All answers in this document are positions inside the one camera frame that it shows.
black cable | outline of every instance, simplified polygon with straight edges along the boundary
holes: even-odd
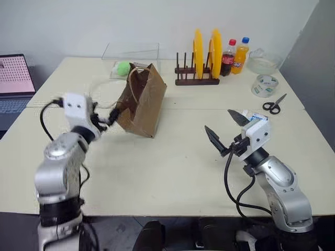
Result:
[[[143,228],[144,226],[136,219],[135,216],[133,216],[133,219]]]
[[[90,242],[90,248],[92,249],[92,247],[94,248],[94,250],[97,250],[96,249],[96,245],[93,243],[93,240],[92,240],[92,238],[91,238],[91,236],[90,236],[90,233],[86,230],[86,228],[84,227],[84,223],[81,223],[80,225],[79,225],[79,238],[84,238],[85,239],[85,241],[86,240],[89,240],[89,242]],[[84,247],[82,247],[81,245],[80,245],[80,241],[79,241],[79,250],[86,250]]]
[[[231,192],[230,192],[230,189],[229,189],[229,186],[228,186],[228,170],[229,170],[229,166],[230,166],[230,163],[231,163],[231,159],[233,157],[233,150],[230,152],[229,156],[228,156],[228,160],[226,162],[226,167],[225,167],[225,172],[224,172],[224,183],[225,183],[225,188],[226,188],[226,192],[228,194],[228,197],[236,204],[236,208],[237,208],[237,211],[238,213],[241,215],[241,217],[243,217],[244,219],[252,222],[253,224],[258,224],[258,225],[264,225],[264,226],[269,226],[269,224],[267,223],[264,223],[264,222],[261,222],[261,221],[257,221],[257,220],[254,220],[254,219],[251,219],[249,217],[247,217],[246,215],[244,215],[240,209],[240,207],[246,207],[246,208],[254,208],[254,209],[259,209],[259,210],[262,210],[262,211],[265,211],[269,214],[271,214],[271,211],[266,209],[266,208],[263,208],[263,207],[260,207],[260,206],[254,206],[254,205],[250,205],[250,204],[246,204],[246,203],[241,203],[240,201],[236,200]],[[252,187],[252,185],[254,184],[254,180],[251,181],[251,183],[246,187],[244,188],[240,194],[239,194],[239,199],[241,199],[242,195],[248,191],[250,189],[250,187]]]
[[[91,222],[88,220],[88,218],[86,216],[84,216],[83,214],[83,222],[87,224],[87,226],[91,229],[91,232],[94,236],[94,240],[95,240],[95,245],[94,248],[96,251],[100,251],[100,243],[99,243],[99,238],[98,238],[98,234],[95,231],[95,228],[92,226]]]
[[[79,190],[81,190],[82,186],[85,184],[85,182],[88,181],[88,179],[90,178],[90,171],[88,171],[87,167],[82,164],[82,167],[84,168],[84,170],[86,171],[87,175],[86,175],[86,178],[80,183],[80,186],[79,186]]]
[[[225,183],[225,188],[226,188],[226,192],[229,196],[229,198],[235,203],[235,204],[238,204],[239,206],[242,206],[242,207],[246,207],[246,208],[254,208],[254,209],[259,209],[259,210],[262,210],[262,211],[265,211],[269,214],[271,214],[271,211],[269,209],[266,209],[266,208],[263,208],[263,207],[260,207],[260,206],[254,206],[254,205],[250,205],[250,204],[246,204],[246,203],[241,203],[241,202],[238,202],[231,194],[230,192],[230,189],[229,189],[229,186],[228,186],[228,169],[229,169],[229,166],[230,166],[230,163],[231,163],[231,159],[232,159],[232,156],[233,156],[234,152],[233,150],[230,152],[229,156],[228,156],[228,160],[226,162],[226,167],[225,167],[225,173],[224,173],[224,183]]]
[[[52,105],[52,104],[55,104],[54,100],[51,101],[51,102],[49,102],[49,103],[47,103],[45,106],[43,106],[43,108],[42,108],[42,110],[41,110],[41,112],[40,112],[40,122],[41,122],[41,126],[42,126],[44,132],[46,133],[46,135],[49,137],[49,139],[50,139],[51,141],[53,141],[53,137],[51,136],[51,134],[49,133],[49,131],[48,131],[47,127],[46,127],[46,125],[44,124],[43,115],[44,115],[45,110],[46,110],[50,105]]]

bottle cap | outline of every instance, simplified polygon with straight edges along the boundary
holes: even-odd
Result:
[[[242,38],[242,43],[249,43],[249,38],[248,37]]]
[[[229,40],[229,45],[235,45],[235,44],[236,44],[236,39]]]

brown paper bag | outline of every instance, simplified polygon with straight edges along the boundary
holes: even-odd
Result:
[[[127,132],[153,138],[165,91],[166,84],[153,64],[147,68],[130,64],[127,85],[116,104],[122,111],[118,124]]]

paper bag handle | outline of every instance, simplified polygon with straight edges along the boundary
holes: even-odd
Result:
[[[146,68],[146,67],[140,67],[140,66],[137,66],[137,67],[135,67],[134,69],[132,69],[132,70],[129,72],[127,81],[129,81],[129,87],[130,87],[130,91],[131,91],[132,97],[134,98],[135,102],[138,104],[138,100],[137,100],[137,98],[135,97],[135,94],[134,94],[134,92],[133,92],[133,90],[132,90],[132,87],[131,87],[131,75],[134,73],[134,71],[137,71],[137,69],[140,69],[140,70],[146,70],[146,71],[150,71],[150,69],[149,69],[149,68]]]

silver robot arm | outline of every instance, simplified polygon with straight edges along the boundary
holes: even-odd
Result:
[[[276,226],[291,233],[311,231],[312,209],[299,188],[296,173],[275,156],[263,160],[254,172],[265,191]]]
[[[99,124],[90,98],[66,94],[63,106],[71,132],[60,135],[46,147],[44,161],[35,174],[41,219],[39,250],[91,250],[91,239],[82,231],[80,166],[88,145],[107,128]],[[118,115],[119,111],[113,109],[104,123],[112,125]]]
[[[215,132],[205,126],[211,143],[222,157],[233,151],[240,161],[247,164],[245,172],[256,176],[267,196],[275,226],[283,236],[281,240],[284,250],[318,250],[316,236],[312,231],[314,225],[311,206],[299,188],[297,174],[275,156],[269,156],[262,148],[271,137],[269,121],[249,121],[236,111],[228,111],[242,127],[241,134],[226,148]]]

